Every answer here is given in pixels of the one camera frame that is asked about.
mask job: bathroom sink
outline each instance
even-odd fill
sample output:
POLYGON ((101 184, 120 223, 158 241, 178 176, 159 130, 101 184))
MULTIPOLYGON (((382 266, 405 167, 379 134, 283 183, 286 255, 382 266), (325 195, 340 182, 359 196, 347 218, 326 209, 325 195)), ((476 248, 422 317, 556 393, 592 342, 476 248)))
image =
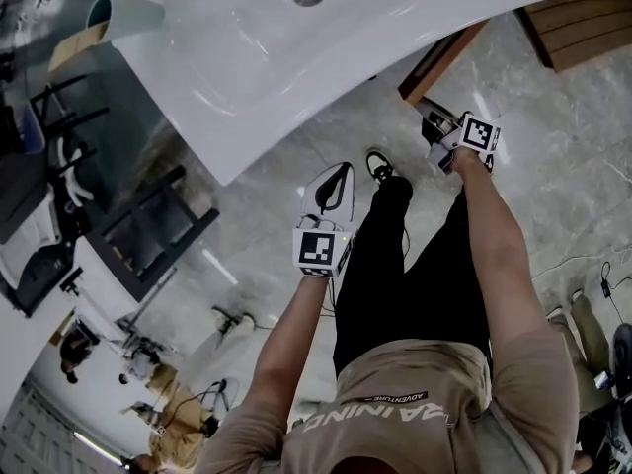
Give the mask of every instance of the bathroom sink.
POLYGON ((162 27, 114 42, 223 185, 374 74, 538 0, 151 0, 162 27))

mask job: gray tile floor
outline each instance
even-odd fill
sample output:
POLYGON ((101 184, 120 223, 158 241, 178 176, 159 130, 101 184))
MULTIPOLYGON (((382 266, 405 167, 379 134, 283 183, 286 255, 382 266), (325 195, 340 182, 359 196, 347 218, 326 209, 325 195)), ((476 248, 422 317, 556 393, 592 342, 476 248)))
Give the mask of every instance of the gray tile floor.
MULTIPOLYGON (((355 220, 360 222, 375 191, 363 164, 373 146, 387 151, 415 187, 406 218, 407 265, 412 265, 460 189, 457 178, 443 177, 426 162, 421 117, 394 89, 419 57, 346 94, 227 188, 186 153, 194 190, 206 196, 211 191, 221 215, 181 259, 140 327, 186 354, 212 331, 210 307, 215 304, 235 313, 248 311, 262 326, 273 326, 300 279, 290 256, 299 188, 327 165, 351 161, 355 220)), ((565 304, 568 294, 582 286, 610 335, 618 319, 600 295, 601 265, 612 262, 613 282, 632 272, 632 250, 612 251, 632 242, 632 47, 555 74, 540 65, 514 14, 506 14, 490 21, 429 95, 455 113, 471 110, 502 127, 494 181, 524 232, 544 308, 565 304)), ((622 284, 614 299, 624 320, 632 321, 632 287, 622 284)), ((267 333, 256 333, 229 374, 244 389, 267 333)), ((335 340, 333 320, 322 318, 299 399, 333 396, 335 340)))

